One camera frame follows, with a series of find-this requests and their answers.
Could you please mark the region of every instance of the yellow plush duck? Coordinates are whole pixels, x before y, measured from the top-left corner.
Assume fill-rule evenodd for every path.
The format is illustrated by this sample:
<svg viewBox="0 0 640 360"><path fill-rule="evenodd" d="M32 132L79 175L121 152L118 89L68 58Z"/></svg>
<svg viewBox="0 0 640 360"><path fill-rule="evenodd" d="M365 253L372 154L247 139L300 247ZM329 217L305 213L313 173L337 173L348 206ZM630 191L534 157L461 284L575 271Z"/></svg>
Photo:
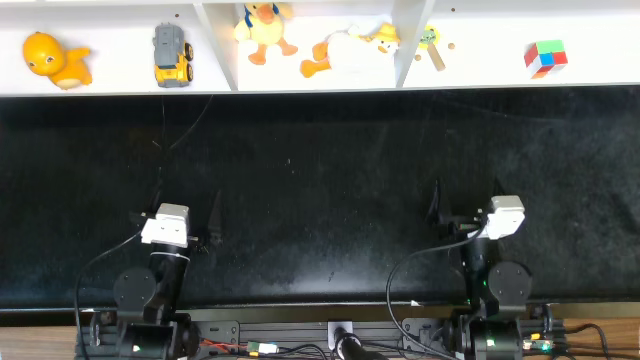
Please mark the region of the yellow plush duck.
<svg viewBox="0 0 640 360"><path fill-rule="evenodd" d="M236 40L252 39L258 43L258 51L249 55L249 61L256 65L267 62L267 47L278 44L282 55L290 56L298 52L298 48L284 40L284 22L280 15L287 19L293 16L291 6L282 3L246 3L245 17L236 26Z"/></svg>
<svg viewBox="0 0 640 360"><path fill-rule="evenodd" d="M35 74L48 76L62 90L91 84L92 78L82 58L88 48L66 50L51 35L36 32L22 47L24 61Z"/></svg>
<svg viewBox="0 0 640 360"><path fill-rule="evenodd" d="M381 62L392 58L398 50L400 39L396 28L384 23L371 36L359 35L357 27L348 32L339 31L313 47L313 59L300 65L300 72L310 78L318 71L335 69L345 73L366 73Z"/></svg>

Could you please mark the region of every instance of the wooden handle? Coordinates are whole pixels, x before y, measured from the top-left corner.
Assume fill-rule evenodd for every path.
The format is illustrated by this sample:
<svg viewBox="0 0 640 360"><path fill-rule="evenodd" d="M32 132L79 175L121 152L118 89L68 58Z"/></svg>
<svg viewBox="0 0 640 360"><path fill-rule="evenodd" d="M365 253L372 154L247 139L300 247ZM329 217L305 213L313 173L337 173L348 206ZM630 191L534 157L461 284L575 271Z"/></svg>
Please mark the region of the wooden handle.
<svg viewBox="0 0 640 360"><path fill-rule="evenodd" d="M434 44L429 44L427 52L429 53L429 57L431 58L431 61L433 61L433 65L436 67L436 70L442 71L447 68L444 66L444 61L442 61L440 53L438 53L438 49L436 49Z"/></svg>

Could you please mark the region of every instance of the toy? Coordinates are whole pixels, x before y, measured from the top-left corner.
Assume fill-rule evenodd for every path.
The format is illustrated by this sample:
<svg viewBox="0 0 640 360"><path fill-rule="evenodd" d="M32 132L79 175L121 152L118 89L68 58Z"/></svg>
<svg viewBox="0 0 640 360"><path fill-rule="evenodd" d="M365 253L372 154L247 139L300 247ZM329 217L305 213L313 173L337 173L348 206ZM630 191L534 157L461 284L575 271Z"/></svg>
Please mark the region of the toy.
<svg viewBox="0 0 640 360"><path fill-rule="evenodd" d="M318 71L335 69L346 72L366 72L382 61L393 57L400 46L396 28L384 23L380 30L371 36L357 34L357 28L348 32L331 34L327 41L313 47L313 59L300 65L300 72L310 78Z"/></svg>
<svg viewBox="0 0 640 360"><path fill-rule="evenodd" d="M160 24L153 38L156 81L160 87L183 87L193 80L193 47L179 26Z"/></svg>
<svg viewBox="0 0 640 360"><path fill-rule="evenodd" d="M440 41L440 33L433 26L427 25L424 28L424 32L422 33L422 37L420 38L419 47L421 49L426 49L431 61L433 62L433 66L436 67L436 70L442 71L446 69L444 65L444 61L442 61L442 57L440 57L440 53L436 48L436 45Z"/></svg>
<svg viewBox="0 0 640 360"><path fill-rule="evenodd" d="M524 62L532 79L562 70L567 64L567 54L562 40L538 41L524 55Z"/></svg>
<svg viewBox="0 0 640 360"><path fill-rule="evenodd" d="M82 61L89 55L88 48L66 50L53 36L36 32L25 40L22 54L33 73L49 77L62 90L91 84L91 74Z"/></svg>
<svg viewBox="0 0 640 360"><path fill-rule="evenodd" d="M267 47L278 44L282 55L290 56L298 52L298 48L289 45L284 35L282 17L290 19L293 16L291 6L282 3L246 3L244 5L244 19L236 25L234 36L236 40L252 39L258 43L258 50L249 55L249 61L256 65L267 62Z"/></svg>

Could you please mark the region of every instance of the yellow toy truck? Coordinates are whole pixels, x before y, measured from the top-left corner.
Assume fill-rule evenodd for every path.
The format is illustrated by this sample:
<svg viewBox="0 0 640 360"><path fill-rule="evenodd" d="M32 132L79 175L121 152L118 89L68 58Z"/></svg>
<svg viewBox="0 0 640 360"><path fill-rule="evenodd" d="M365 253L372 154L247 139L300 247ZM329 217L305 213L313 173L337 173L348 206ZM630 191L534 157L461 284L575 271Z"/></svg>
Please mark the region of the yellow toy truck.
<svg viewBox="0 0 640 360"><path fill-rule="evenodd" d="M153 38L153 58L158 86L183 87L193 80L193 48L184 41L184 31L179 26L160 24Z"/></svg>

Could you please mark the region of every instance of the blue square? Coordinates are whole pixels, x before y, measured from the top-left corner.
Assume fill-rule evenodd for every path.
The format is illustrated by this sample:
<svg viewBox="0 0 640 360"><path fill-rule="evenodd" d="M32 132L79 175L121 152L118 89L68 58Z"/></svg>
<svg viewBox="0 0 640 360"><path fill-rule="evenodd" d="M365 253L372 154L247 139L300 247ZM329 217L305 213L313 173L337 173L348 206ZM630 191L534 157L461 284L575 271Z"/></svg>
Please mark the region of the blue square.
<svg viewBox="0 0 640 360"><path fill-rule="evenodd" d="M540 63L542 66L553 66L553 54L540 54Z"/></svg>

